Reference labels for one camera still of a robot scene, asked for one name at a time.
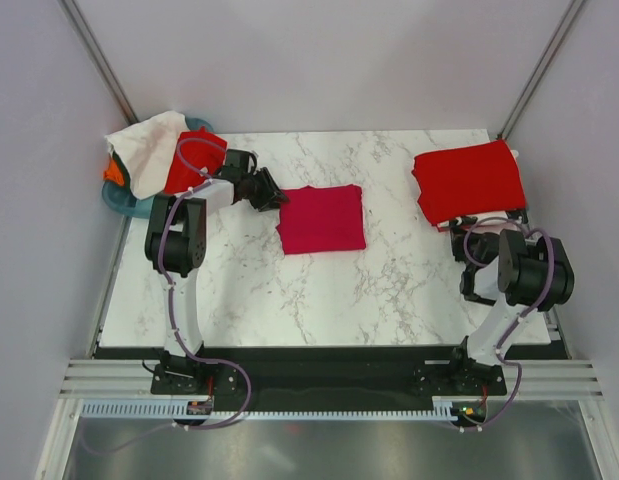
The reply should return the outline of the magenta polo shirt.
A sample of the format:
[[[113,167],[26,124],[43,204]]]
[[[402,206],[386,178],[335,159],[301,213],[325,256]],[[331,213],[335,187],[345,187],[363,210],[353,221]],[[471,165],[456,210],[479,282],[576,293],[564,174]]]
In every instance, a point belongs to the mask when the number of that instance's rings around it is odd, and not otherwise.
[[[349,184],[284,190],[276,227],[285,255],[366,248],[362,189]]]

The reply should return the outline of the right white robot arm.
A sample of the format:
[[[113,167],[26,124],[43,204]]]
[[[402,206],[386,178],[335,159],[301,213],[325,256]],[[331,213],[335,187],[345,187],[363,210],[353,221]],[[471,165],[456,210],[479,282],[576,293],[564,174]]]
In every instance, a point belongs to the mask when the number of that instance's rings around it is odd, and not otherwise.
[[[490,308],[476,330],[454,348],[446,368],[449,386],[466,394],[496,379],[532,313],[547,312],[570,299],[575,273],[560,239],[511,218],[471,218],[452,223],[449,232],[454,259],[465,265],[460,277],[463,299]]]

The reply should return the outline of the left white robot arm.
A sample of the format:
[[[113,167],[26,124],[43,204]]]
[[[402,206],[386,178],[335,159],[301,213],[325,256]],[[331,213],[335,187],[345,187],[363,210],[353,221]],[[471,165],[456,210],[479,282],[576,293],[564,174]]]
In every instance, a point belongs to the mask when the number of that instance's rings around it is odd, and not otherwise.
[[[259,212],[280,208],[288,197],[250,151],[185,157],[176,147],[168,174],[172,187],[158,194],[147,227],[144,252],[161,275],[166,338],[153,368],[154,394],[201,393],[212,361],[204,353],[198,321],[197,279],[207,251],[207,219],[221,209],[247,201]]]

